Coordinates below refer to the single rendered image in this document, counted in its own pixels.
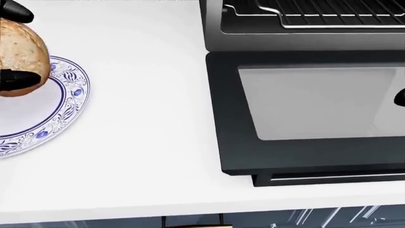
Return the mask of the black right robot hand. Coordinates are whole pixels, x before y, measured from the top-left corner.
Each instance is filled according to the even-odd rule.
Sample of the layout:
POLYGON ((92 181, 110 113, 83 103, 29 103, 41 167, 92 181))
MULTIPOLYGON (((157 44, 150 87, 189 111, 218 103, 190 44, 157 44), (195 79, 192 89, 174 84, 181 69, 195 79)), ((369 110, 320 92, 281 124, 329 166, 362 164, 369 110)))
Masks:
POLYGON ((405 89, 399 91, 394 97, 394 104, 405 107, 405 89))

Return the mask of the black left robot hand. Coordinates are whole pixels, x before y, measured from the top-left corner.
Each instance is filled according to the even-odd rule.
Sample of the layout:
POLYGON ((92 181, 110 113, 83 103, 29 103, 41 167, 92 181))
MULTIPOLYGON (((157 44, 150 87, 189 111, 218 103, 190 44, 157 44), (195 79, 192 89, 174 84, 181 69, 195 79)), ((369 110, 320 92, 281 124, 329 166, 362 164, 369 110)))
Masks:
MULTIPOLYGON (((26 24, 34 20, 34 14, 14 0, 0 0, 0 18, 26 24)), ((34 72, 0 70, 0 92, 26 89, 40 81, 41 76, 34 72)))

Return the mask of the round brown bread loaf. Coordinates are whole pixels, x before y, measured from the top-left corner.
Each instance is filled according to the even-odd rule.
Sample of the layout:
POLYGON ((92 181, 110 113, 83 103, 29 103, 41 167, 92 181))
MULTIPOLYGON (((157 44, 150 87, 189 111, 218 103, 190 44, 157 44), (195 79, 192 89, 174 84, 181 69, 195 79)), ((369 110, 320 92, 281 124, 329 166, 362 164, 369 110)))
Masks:
POLYGON ((51 73, 50 57, 42 38, 25 24, 0 18, 0 69, 40 75, 37 85, 0 92, 0 96, 24 96, 42 87, 51 73))

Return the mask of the black oven door with glass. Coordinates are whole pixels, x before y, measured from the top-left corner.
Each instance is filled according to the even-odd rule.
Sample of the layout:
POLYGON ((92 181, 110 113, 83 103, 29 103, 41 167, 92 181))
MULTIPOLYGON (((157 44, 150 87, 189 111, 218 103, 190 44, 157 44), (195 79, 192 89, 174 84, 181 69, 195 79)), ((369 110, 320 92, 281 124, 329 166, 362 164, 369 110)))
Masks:
POLYGON ((405 51, 208 53, 221 170, 256 187, 405 181, 405 51))

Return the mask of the black toaster oven body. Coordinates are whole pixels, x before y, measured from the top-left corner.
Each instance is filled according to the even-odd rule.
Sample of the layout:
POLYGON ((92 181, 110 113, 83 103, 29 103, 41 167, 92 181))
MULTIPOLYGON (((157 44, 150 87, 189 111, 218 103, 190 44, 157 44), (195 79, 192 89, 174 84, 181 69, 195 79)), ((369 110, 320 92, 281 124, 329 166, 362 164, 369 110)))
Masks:
POLYGON ((283 28, 277 18, 223 12, 223 3, 199 0, 210 52, 405 50, 405 28, 283 28))

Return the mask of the white plate with blue floral rim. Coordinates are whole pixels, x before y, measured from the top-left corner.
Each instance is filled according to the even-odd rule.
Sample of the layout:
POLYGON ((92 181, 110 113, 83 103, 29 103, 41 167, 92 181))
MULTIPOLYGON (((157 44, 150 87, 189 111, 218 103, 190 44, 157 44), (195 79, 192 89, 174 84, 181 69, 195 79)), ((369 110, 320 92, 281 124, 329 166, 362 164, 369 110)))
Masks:
POLYGON ((66 58, 51 56, 46 83, 24 96, 0 96, 0 159, 37 148, 67 129, 90 98, 85 70, 66 58))

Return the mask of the dark blue glossy cabinet front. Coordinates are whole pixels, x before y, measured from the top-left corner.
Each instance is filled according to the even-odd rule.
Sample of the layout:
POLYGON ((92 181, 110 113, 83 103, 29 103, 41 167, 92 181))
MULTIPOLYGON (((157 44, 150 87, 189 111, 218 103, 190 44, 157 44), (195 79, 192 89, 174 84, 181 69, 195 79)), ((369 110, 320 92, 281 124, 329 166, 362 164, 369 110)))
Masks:
POLYGON ((0 224, 0 228, 405 228, 405 205, 0 224))

